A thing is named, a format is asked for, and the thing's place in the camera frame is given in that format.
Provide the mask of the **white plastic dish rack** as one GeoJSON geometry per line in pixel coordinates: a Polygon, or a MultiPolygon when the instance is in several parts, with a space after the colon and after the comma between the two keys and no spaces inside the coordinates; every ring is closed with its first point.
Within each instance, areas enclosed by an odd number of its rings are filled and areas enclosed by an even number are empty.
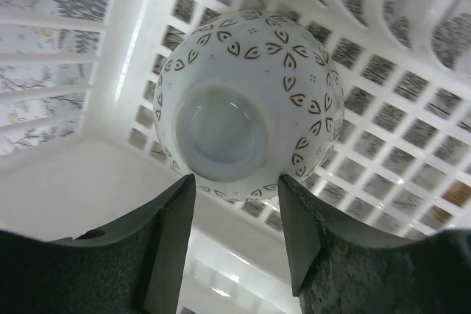
{"type": "MultiPolygon", "coordinates": [[[[307,29],[341,79],[339,136],[298,183],[409,240],[470,231],[470,0],[1,0],[1,232],[78,238],[190,175],[157,138],[161,68],[248,9],[307,29]]],[[[175,313],[303,313],[278,184],[254,201],[196,185],[175,313]]]]}

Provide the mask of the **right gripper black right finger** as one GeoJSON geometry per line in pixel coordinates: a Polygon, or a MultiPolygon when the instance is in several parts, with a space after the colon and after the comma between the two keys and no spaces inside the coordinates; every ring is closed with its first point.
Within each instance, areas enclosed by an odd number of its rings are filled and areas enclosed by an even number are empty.
{"type": "Polygon", "coordinates": [[[292,293],[303,313],[468,313],[470,231],[409,240],[278,179],[292,293]]]}

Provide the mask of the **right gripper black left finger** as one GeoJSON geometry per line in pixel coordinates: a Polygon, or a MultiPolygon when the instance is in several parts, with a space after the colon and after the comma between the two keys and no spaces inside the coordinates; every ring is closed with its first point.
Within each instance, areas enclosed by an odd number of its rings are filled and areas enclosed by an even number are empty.
{"type": "Polygon", "coordinates": [[[196,199],[193,175],[78,238],[1,232],[3,313],[175,313],[196,199]]]}

